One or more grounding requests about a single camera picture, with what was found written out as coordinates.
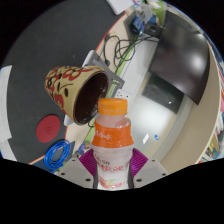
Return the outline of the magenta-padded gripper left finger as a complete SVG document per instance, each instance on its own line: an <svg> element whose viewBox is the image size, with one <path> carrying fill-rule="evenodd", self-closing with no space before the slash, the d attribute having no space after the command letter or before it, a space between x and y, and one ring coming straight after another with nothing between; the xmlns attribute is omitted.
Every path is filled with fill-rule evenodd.
<svg viewBox="0 0 224 224"><path fill-rule="evenodd" d="M72 157L63 166L58 176L78 186L96 189L98 185L98 174L93 150L88 150L80 158Z"/></svg>

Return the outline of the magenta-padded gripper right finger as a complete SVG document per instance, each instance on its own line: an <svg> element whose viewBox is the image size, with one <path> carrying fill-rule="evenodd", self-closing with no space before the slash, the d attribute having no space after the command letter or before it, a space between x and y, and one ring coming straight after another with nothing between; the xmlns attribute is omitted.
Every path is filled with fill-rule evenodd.
<svg viewBox="0 0 224 224"><path fill-rule="evenodd" d="M128 187L136 189L146 186L168 175L156 159L148 159L137 149L133 149L129 165Z"/></svg>

